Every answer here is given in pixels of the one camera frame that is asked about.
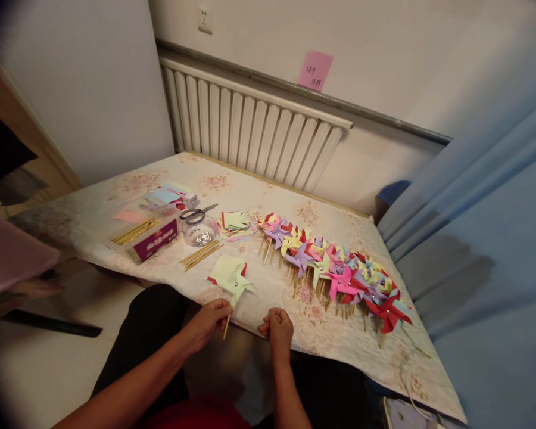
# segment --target floor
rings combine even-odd
[[[103,327],[85,338],[0,321],[0,396],[16,427],[51,427],[89,399],[127,308],[142,288],[76,262],[62,275],[66,290],[23,307],[32,312]],[[191,395],[232,398],[251,424],[271,411],[268,342],[229,327],[185,365]]]

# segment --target floral tablecloth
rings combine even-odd
[[[12,219],[21,229],[47,244],[77,254],[82,259],[106,268],[150,281],[170,284],[188,298],[204,304],[228,293],[207,281],[207,276],[221,253],[245,259],[247,278],[258,290],[244,293],[231,321],[258,333],[262,317],[271,307],[282,307],[294,323],[293,348],[313,355],[349,363],[373,380],[403,395],[407,390],[414,400],[466,422],[459,398],[437,352],[413,307],[413,326],[406,325],[388,334],[384,348],[373,324],[365,332],[363,312],[345,321],[336,316],[335,304],[326,312],[327,299],[315,298],[302,287],[292,298],[293,289],[286,281],[287,265],[278,269],[263,265],[260,239],[224,243],[224,247],[191,270],[184,272],[179,261],[194,248],[177,237],[166,248],[141,265],[118,255],[102,245],[88,225],[108,207],[125,203],[160,184],[177,182],[197,192],[205,207],[219,205],[211,212],[245,210],[255,222],[270,212],[279,213],[294,225],[324,235],[333,243],[350,250],[364,250],[380,263],[401,289],[401,300],[413,307],[405,283],[379,232],[370,219],[296,194],[279,186],[241,174],[190,153],[150,164],[138,170],[100,182],[24,212]]]

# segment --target radiator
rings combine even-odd
[[[178,151],[196,151],[306,192],[352,123],[160,58]]]

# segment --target light blue curtain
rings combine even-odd
[[[536,51],[379,224],[473,428],[536,427]]]

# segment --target pink sticky note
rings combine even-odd
[[[149,218],[142,214],[132,212],[131,210],[122,210],[113,216],[113,219],[124,220],[125,222],[130,223],[143,223]]]
[[[307,51],[298,84],[321,92],[333,60],[331,55]]]

